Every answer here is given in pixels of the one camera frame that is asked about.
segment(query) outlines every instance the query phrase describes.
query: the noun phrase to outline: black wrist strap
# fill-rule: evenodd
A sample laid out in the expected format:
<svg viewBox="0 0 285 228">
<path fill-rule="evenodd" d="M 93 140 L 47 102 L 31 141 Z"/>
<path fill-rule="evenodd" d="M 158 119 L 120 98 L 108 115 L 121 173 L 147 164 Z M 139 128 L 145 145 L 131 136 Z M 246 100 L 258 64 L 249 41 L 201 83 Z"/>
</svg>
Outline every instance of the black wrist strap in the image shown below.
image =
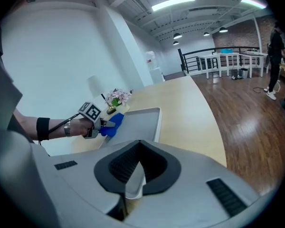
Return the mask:
<svg viewBox="0 0 285 228">
<path fill-rule="evenodd" d="M 48 140 L 49 120 L 50 120 L 49 118 L 44 118 L 44 117 L 39 117 L 37 119 L 36 130 L 39 141 Z"/>
</svg>

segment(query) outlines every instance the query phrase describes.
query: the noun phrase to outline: white column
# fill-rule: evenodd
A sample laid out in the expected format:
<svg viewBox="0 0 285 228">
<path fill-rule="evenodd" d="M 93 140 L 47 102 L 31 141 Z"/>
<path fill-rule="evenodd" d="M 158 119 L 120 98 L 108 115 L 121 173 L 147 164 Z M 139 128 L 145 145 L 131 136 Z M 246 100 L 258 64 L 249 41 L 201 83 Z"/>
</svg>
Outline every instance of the white column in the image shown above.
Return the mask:
<svg viewBox="0 0 285 228">
<path fill-rule="evenodd" d="M 257 33 L 257 39 L 258 39 L 258 47 L 260 47 L 260 52 L 262 53 L 262 41 L 261 41 L 261 35 L 260 35 L 260 31 L 258 29 L 258 25 L 257 25 L 257 20 L 256 17 L 253 16 L 253 21 L 255 22 L 255 26 L 256 26 L 256 33 Z"/>
<path fill-rule="evenodd" d="M 125 75 L 129 87 L 138 90 L 152 85 L 147 63 L 122 15 L 106 0 L 95 2 L 99 8 L 100 26 L 119 60 L 120 71 Z"/>
</svg>

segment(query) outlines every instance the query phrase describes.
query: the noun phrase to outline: white sneaker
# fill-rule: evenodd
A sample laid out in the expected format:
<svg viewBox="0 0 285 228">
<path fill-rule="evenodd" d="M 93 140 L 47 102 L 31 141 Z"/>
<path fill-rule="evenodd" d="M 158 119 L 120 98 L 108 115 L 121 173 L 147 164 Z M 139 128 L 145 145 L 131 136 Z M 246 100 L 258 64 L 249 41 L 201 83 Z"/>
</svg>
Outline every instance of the white sneaker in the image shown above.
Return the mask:
<svg viewBox="0 0 285 228">
<path fill-rule="evenodd" d="M 264 89 L 265 92 L 267 92 L 269 90 L 269 87 L 267 86 L 267 89 Z"/>
<path fill-rule="evenodd" d="M 276 97 L 275 97 L 275 93 L 274 92 L 267 92 L 266 93 L 267 96 L 269 96 L 271 99 L 273 99 L 274 101 L 276 100 Z"/>
</svg>

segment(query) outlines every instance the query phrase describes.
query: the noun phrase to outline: curved wooden desk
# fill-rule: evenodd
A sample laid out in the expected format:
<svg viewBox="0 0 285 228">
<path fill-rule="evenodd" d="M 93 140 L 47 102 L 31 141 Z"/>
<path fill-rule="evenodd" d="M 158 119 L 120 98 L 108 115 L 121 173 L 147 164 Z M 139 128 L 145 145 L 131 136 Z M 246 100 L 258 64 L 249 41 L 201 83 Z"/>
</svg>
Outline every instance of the curved wooden desk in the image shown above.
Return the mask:
<svg viewBox="0 0 285 228">
<path fill-rule="evenodd" d="M 190 76 L 135 91 L 129 105 L 130 111 L 161 108 L 160 143 L 202 153 L 224 166 L 227 165 L 217 122 L 206 99 Z M 102 136 L 92 140 L 80 139 L 81 146 L 74 144 L 74 152 L 98 148 L 104 140 Z"/>
</svg>

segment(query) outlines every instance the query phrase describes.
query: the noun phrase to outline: hand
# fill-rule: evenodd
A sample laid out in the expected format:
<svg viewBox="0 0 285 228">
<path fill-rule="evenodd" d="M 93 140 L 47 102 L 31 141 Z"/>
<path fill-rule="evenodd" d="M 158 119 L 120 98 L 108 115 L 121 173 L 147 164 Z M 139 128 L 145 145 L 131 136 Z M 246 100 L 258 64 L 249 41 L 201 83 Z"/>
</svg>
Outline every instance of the hand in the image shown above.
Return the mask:
<svg viewBox="0 0 285 228">
<path fill-rule="evenodd" d="M 93 122 L 87 118 L 71 120 L 71 135 L 72 136 L 86 136 L 88 129 L 93 127 Z"/>
<path fill-rule="evenodd" d="M 86 136 L 87 131 L 93 127 L 93 122 L 87 118 L 80 118 L 80 135 Z"/>
</svg>

